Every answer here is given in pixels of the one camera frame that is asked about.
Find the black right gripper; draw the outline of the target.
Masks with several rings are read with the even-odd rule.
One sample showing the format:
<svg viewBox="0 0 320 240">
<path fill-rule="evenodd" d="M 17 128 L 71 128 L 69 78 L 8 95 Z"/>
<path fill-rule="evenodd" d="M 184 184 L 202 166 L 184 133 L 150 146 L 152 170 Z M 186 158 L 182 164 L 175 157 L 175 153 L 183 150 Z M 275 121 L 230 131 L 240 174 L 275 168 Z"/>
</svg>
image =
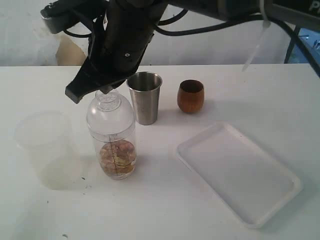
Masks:
<svg viewBox="0 0 320 240">
<path fill-rule="evenodd" d="M 137 71 L 153 37 L 154 30 L 148 21 L 159 22 L 166 8 L 163 0 L 109 1 L 107 26 L 97 56 L 78 71 L 65 87 L 65 95 L 78 104 L 98 89 L 108 94 L 121 86 Z"/>
</svg>

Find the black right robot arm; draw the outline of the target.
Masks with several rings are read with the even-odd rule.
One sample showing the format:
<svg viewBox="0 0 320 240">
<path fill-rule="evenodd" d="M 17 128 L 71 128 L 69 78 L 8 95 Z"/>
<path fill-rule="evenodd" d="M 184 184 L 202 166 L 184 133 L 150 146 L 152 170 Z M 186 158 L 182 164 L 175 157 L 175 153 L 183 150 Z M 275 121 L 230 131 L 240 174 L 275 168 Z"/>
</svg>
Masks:
<svg viewBox="0 0 320 240">
<path fill-rule="evenodd" d="M 160 28 L 168 5 L 221 20 L 207 27 L 168 31 Z M 320 65 L 290 28 L 320 29 L 320 8 L 316 0 L 110 0 L 107 26 L 97 18 L 92 26 L 91 51 L 65 95 L 74 103 L 94 91 L 108 93 L 119 87 L 138 69 L 153 33 L 180 37 L 214 32 L 252 21 L 269 21 L 282 28 L 300 48 L 316 73 Z"/>
</svg>

